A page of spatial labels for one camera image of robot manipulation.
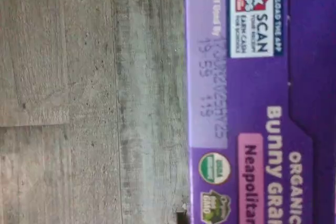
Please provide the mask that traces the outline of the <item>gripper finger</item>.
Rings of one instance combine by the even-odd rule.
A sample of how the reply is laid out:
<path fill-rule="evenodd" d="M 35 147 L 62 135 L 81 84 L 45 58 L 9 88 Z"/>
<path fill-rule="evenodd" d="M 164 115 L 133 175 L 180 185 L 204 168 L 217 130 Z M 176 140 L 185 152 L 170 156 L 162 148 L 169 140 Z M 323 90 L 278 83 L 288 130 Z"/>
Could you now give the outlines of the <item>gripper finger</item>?
<path fill-rule="evenodd" d="M 188 214 L 187 205 L 183 203 L 176 209 L 176 223 L 177 224 L 188 224 Z"/>

